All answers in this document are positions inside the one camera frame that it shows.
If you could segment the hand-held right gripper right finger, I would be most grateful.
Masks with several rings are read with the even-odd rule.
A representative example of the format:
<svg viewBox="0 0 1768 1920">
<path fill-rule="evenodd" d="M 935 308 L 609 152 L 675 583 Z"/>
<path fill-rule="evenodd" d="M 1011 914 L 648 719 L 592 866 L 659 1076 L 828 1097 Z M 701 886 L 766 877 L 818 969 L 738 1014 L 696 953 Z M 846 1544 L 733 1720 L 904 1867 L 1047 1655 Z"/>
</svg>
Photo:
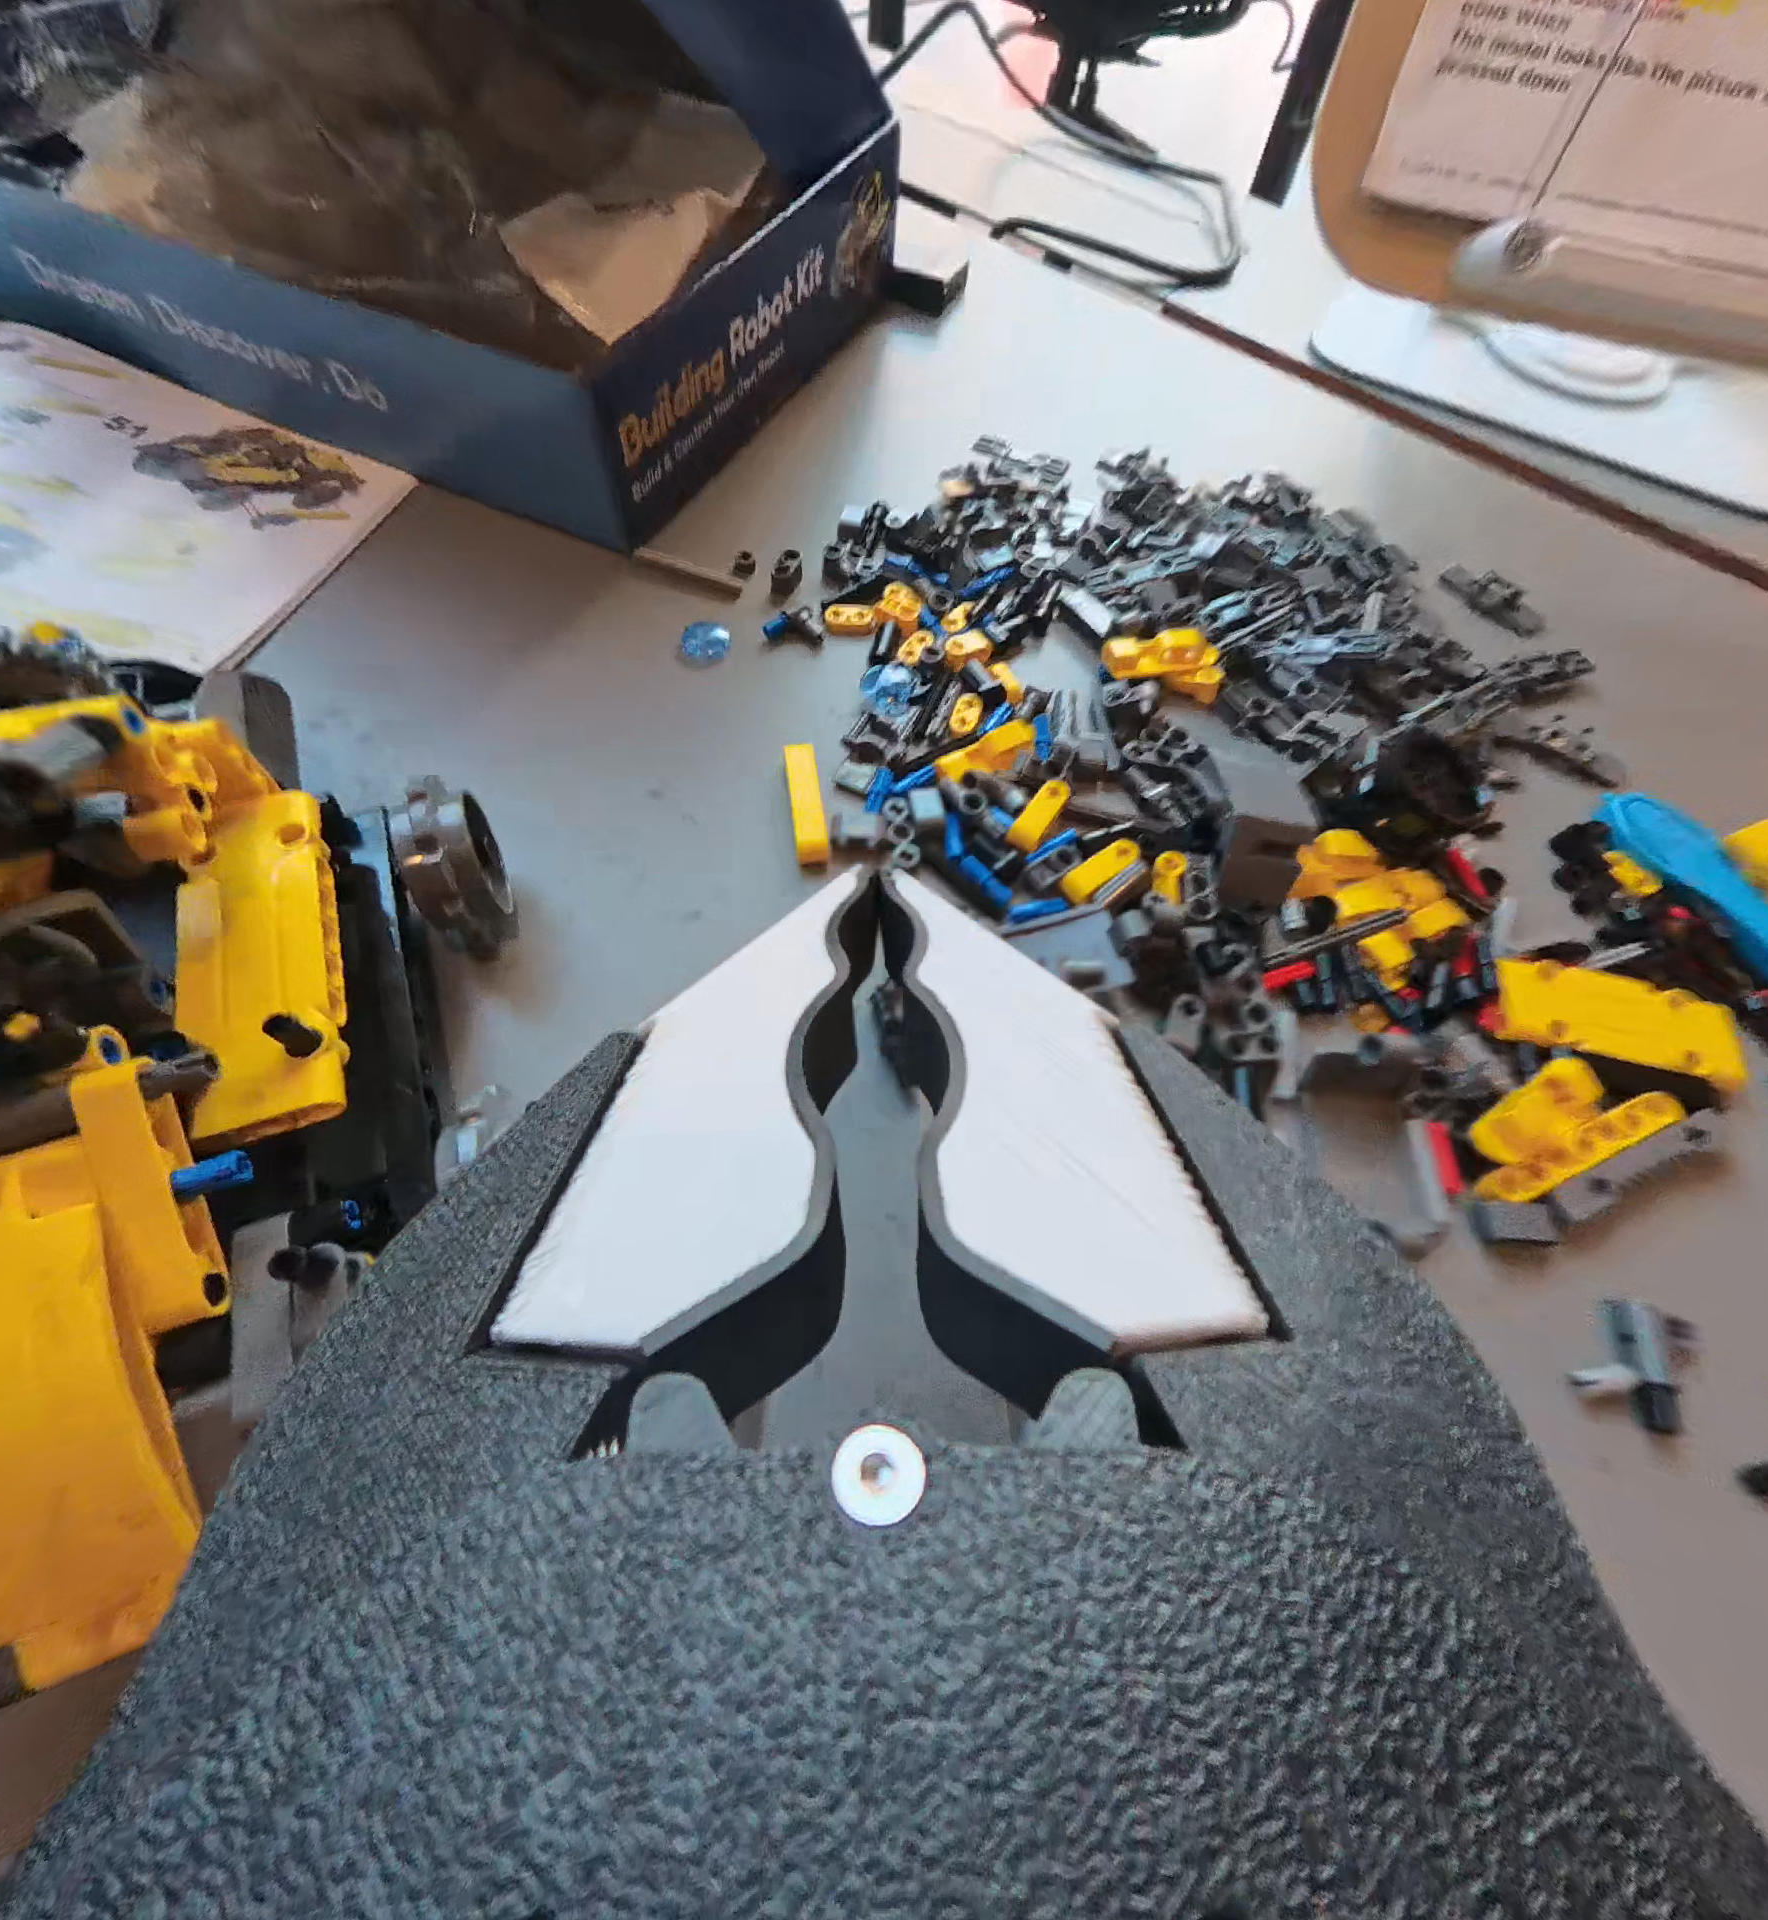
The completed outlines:
<svg viewBox="0 0 1768 1920">
<path fill-rule="evenodd" d="M 877 944 L 915 1151 L 915 1292 L 968 1377 L 1035 1418 L 1060 1382 L 1272 1336 L 1272 1305 L 1121 1027 L 929 883 L 884 876 Z"/>
</svg>

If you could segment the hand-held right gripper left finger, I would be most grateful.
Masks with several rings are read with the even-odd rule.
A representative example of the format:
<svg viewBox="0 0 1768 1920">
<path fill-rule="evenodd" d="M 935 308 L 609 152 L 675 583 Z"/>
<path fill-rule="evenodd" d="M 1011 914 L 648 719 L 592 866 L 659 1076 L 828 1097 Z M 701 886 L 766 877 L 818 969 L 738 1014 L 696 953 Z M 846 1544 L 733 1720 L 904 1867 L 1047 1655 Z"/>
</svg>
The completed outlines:
<svg viewBox="0 0 1768 1920">
<path fill-rule="evenodd" d="M 485 1320 L 499 1355 L 700 1379 L 728 1421 L 835 1331 L 826 1110 L 855 1066 L 877 877 L 849 871 L 641 1022 Z"/>
</svg>

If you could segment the yellow toy vehicle model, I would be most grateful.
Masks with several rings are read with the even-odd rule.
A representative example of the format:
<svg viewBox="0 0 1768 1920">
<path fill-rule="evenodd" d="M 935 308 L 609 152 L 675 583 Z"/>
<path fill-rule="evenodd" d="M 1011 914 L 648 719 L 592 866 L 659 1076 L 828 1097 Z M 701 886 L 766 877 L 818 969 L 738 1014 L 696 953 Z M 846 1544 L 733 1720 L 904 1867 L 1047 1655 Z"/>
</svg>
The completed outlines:
<svg viewBox="0 0 1768 1920">
<path fill-rule="evenodd" d="M 152 1637 L 179 1403 L 259 1421 L 475 1151 L 433 940 L 515 929 L 469 792 L 347 812 L 279 684 L 0 627 L 0 1710 Z"/>
</svg>

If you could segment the pile of toy building pieces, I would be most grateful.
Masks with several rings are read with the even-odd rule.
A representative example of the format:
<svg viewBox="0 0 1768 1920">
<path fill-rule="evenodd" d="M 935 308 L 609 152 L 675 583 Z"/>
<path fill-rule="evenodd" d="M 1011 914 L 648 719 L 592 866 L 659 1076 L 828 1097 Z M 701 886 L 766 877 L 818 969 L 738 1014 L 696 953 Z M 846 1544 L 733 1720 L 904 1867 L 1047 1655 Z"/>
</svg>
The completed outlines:
<svg viewBox="0 0 1768 1920">
<path fill-rule="evenodd" d="M 1594 819 L 1634 794 L 1553 707 L 1594 660 L 1448 565 L 1509 639 L 1462 643 L 1414 555 L 1283 474 L 1191 488 L 1147 448 L 1096 474 L 1080 502 L 1062 458 L 985 435 L 919 510 L 848 508 L 820 597 L 776 555 L 764 643 L 864 652 L 828 866 L 948 883 L 1260 1122 L 1320 1076 L 1388 1102 L 1445 1221 L 1486 1170 L 1471 1122 L 1558 1058 L 1726 1115 L 1743 1083 L 1495 1036 L 1495 962 L 1529 957 L 1711 1000 L 1747 1076 L 1768 1058 L 1768 986 Z"/>
</svg>

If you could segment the grey desk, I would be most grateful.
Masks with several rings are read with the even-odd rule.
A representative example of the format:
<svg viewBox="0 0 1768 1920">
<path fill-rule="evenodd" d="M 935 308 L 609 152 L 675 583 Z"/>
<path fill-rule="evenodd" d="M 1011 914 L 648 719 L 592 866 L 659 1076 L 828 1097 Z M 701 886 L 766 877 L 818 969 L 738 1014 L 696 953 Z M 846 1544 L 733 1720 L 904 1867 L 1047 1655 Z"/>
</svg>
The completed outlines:
<svg viewBox="0 0 1768 1920">
<path fill-rule="evenodd" d="M 1752 529 L 1594 510 L 1414 430 L 1328 375 L 972 239 L 939 321 L 877 319 L 672 523 L 728 559 L 823 539 L 859 497 L 919 497 L 990 432 L 1075 466 L 1151 446 L 1189 479 L 1279 470 L 1424 562 L 1532 589 L 1597 670 L 1583 711 L 1630 784 L 1711 828 L 1768 816 L 1768 569 Z M 828 756 L 855 670 L 833 645 L 677 660 L 698 594 L 579 539 L 418 489 L 268 642 L 305 768 L 376 794 L 477 790 L 522 938 L 461 989 L 461 1092 L 544 1092 L 805 890 L 778 756 Z M 1631 1192 L 1558 1250 L 1454 1223 L 1420 1266 L 1529 1434 L 1630 1642 L 1768 1831 L 1768 1087 L 1716 1161 Z"/>
</svg>

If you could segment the yellow beam with grey rack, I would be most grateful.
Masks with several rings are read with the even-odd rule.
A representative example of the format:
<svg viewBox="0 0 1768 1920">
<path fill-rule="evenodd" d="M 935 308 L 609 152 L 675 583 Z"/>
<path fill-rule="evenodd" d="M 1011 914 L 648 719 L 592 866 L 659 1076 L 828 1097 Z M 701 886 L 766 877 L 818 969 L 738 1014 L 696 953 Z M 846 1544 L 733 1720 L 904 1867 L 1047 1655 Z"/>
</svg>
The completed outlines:
<svg viewBox="0 0 1768 1920">
<path fill-rule="evenodd" d="M 1580 1058 L 1558 1058 L 1470 1125 L 1486 1163 L 1470 1226 L 1492 1248 L 1548 1248 L 1616 1213 L 1636 1190 L 1720 1158 L 1716 1110 L 1665 1089 L 1610 1092 Z"/>
</svg>

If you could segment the yellow curved panel piece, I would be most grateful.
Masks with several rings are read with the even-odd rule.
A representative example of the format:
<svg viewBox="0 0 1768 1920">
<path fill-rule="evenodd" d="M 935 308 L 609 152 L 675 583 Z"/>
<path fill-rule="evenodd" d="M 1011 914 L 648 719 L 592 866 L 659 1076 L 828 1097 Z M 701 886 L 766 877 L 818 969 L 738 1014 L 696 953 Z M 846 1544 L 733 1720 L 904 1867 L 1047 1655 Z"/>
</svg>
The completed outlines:
<svg viewBox="0 0 1768 1920">
<path fill-rule="evenodd" d="M 1500 957 L 1493 1031 L 1505 1044 L 1561 1045 L 1684 1076 L 1720 1093 L 1747 1079 L 1738 1022 L 1726 1005 L 1620 972 Z"/>
</svg>

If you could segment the blue brick separator tool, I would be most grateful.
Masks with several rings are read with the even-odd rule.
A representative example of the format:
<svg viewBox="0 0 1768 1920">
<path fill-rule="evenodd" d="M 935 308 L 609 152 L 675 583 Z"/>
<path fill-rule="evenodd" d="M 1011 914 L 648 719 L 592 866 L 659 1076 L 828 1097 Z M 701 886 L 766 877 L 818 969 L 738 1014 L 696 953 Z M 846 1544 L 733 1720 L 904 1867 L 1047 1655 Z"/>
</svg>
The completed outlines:
<svg viewBox="0 0 1768 1920">
<path fill-rule="evenodd" d="M 1749 976 L 1768 988 L 1768 893 L 1687 813 L 1640 790 L 1608 792 L 1594 809 L 1614 852 L 1710 918 Z"/>
</svg>

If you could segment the dark blue cardboard kit box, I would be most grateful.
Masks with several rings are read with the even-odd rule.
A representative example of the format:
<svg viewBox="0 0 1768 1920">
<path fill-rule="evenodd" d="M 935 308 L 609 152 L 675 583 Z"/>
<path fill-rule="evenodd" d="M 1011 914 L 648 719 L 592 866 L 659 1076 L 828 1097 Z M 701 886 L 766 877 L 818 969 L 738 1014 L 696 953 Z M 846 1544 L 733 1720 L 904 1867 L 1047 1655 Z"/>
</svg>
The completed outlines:
<svg viewBox="0 0 1768 1920">
<path fill-rule="evenodd" d="M 872 317 L 839 3 L 0 3 L 0 319 L 608 550 Z"/>
</svg>

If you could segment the building instruction booklet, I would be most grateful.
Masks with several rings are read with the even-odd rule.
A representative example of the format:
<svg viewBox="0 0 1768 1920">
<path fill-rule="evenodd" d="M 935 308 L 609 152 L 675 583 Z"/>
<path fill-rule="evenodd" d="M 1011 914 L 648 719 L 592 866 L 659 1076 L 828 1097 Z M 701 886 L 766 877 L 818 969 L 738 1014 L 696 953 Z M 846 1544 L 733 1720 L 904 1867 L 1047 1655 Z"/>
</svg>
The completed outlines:
<svg viewBox="0 0 1768 1920">
<path fill-rule="evenodd" d="M 0 626 L 236 666 L 413 489 L 363 453 L 0 321 Z"/>
</svg>

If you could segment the black office chair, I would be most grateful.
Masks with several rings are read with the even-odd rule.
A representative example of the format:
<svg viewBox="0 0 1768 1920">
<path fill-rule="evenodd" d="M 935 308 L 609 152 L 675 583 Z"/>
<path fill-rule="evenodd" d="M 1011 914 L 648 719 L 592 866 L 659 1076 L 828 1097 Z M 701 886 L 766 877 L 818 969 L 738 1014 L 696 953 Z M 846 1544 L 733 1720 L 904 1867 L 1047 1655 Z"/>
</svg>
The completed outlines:
<svg viewBox="0 0 1768 1920">
<path fill-rule="evenodd" d="M 1143 49 L 1164 37 L 1207 40 L 1229 33 L 1253 1 L 1013 1 L 1030 18 L 1030 32 L 1054 47 L 1054 66 L 1041 103 L 1090 139 L 1131 156 L 1153 148 L 1110 117 L 1097 101 L 1106 67 L 1142 66 Z"/>
</svg>

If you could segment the wooden document stand with sheet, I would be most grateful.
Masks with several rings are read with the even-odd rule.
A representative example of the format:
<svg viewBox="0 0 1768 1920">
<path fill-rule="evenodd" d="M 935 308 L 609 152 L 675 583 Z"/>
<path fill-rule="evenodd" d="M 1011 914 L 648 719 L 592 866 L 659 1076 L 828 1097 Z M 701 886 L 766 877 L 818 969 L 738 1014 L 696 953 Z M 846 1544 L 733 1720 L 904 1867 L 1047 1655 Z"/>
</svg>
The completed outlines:
<svg viewBox="0 0 1768 1920">
<path fill-rule="evenodd" d="M 1331 371 L 1768 520 L 1768 1 L 1356 3 Z"/>
</svg>

